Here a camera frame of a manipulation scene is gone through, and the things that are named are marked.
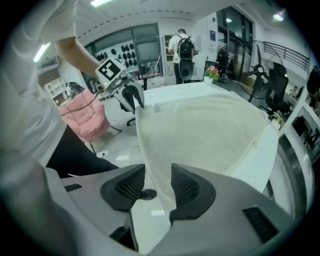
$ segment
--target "ceiling light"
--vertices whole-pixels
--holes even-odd
[[[34,62],[38,62],[41,58],[41,56],[45,53],[45,51],[47,50],[47,48],[50,46],[50,43],[47,43],[47,44],[43,44],[39,51],[37,52],[37,54],[35,55],[33,61]]]
[[[284,20],[284,17],[282,17],[280,14],[273,15],[273,18],[279,22],[282,22]]]
[[[112,1],[112,0],[94,0],[94,1],[91,2],[91,4],[94,7],[98,7],[98,6],[103,5],[103,4],[105,4],[107,2],[110,2],[110,1]]]

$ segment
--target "flower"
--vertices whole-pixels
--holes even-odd
[[[218,80],[219,70],[217,68],[215,68],[215,66],[210,66],[205,71],[205,75],[209,76],[210,79]]]

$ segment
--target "potted plant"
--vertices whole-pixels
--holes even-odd
[[[279,131],[285,125],[285,121],[278,113],[273,113],[271,125],[273,129]]]
[[[219,71],[214,66],[208,67],[208,69],[204,72],[204,80],[209,78],[210,84],[213,84],[214,81],[219,79]]]

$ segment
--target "white cloth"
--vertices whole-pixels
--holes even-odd
[[[38,86],[39,41],[75,37],[77,0],[40,1],[6,42],[0,63],[0,147],[19,150],[46,166],[65,129],[57,106]]]
[[[178,45],[179,45],[179,42],[181,39],[183,38],[188,38],[189,36],[187,34],[180,34],[180,35],[174,35],[170,42],[169,42],[169,46],[168,46],[168,50],[173,50],[174,51],[174,54],[173,54],[173,63],[180,63],[180,56],[177,52],[178,50]],[[194,51],[198,51],[198,46],[196,45],[195,43],[195,40],[193,38],[190,38],[191,42],[193,43],[193,50]]]
[[[136,109],[137,130],[153,182],[172,199],[172,163],[231,175],[259,138],[268,117],[233,94],[158,105]]]

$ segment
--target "shelf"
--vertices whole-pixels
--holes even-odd
[[[301,166],[306,189],[306,209],[308,210],[313,201],[315,186],[312,164],[303,141],[297,134],[296,130],[292,127],[292,125],[289,126],[284,135],[291,144],[291,147]]]

